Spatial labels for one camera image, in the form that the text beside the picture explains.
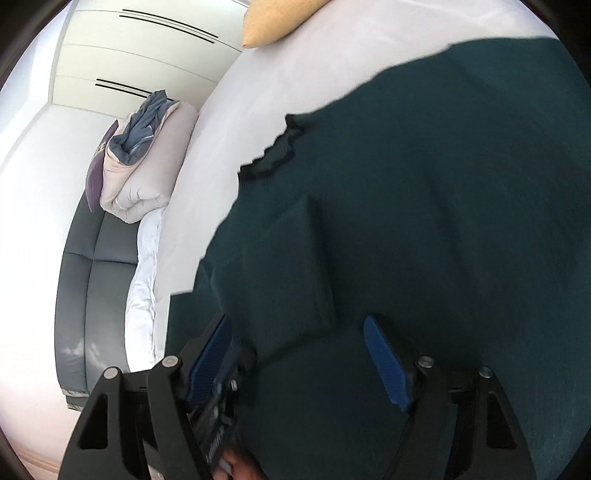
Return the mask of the person's left hand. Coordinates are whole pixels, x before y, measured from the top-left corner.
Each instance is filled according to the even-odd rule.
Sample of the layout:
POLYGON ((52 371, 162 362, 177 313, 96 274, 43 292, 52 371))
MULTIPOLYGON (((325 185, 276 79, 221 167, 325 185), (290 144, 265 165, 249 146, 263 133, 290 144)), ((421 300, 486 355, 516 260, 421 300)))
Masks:
POLYGON ((231 467, 231 474, 228 476, 224 472, 221 472, 221 479, 266 479, 266 474, 263 473, 259 463, 256 462, 256 459, 248 451, 238 448, 226 449, 222 454, 222 458, 231 467))

